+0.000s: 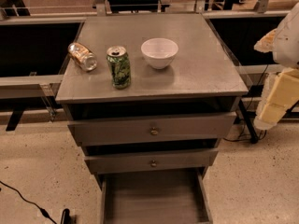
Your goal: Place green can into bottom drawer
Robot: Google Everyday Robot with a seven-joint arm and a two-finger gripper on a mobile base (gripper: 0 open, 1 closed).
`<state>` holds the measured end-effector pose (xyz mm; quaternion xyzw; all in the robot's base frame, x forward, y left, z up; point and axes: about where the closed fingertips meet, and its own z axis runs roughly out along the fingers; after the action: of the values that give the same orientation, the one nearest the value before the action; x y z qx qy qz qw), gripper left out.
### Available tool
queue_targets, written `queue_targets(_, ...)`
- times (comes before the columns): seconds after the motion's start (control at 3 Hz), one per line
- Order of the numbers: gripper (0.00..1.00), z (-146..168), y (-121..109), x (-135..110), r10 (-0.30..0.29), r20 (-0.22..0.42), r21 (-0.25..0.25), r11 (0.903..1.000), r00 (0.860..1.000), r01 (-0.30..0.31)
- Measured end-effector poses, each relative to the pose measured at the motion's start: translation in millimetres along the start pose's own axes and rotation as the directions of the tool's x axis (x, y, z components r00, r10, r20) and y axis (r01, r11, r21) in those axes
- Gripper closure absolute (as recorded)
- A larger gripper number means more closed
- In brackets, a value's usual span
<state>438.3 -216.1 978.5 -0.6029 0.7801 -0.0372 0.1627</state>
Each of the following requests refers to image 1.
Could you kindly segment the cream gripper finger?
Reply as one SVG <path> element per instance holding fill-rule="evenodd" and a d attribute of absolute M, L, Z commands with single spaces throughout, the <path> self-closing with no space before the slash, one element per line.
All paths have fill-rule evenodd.
<path fill-rule="evenodd" d="M 257 41 L 253 48 L 262 53 L 272 51 L 275 35 L 276 29 L 273 29 Z"/>
<path fill-rule="evenodd" d="M 262 100 L 256 109 L 254 126 L 269 130 L 299 101 L 299 70 L 285 68 L 280 73 L 267 76 L 262 91 Z"/>

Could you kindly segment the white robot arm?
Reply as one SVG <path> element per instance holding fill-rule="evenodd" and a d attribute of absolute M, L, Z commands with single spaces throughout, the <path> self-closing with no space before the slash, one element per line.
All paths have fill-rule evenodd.
<path fill-rule="evenodd" d="M 253 121 L 256 128 L 269 130 L 299 101 L 299 4 L 254 49 L 263 53 L 271 51 L 273 60 L 283 66 L 280 73 L 271 73 L 265 79 Z"/>

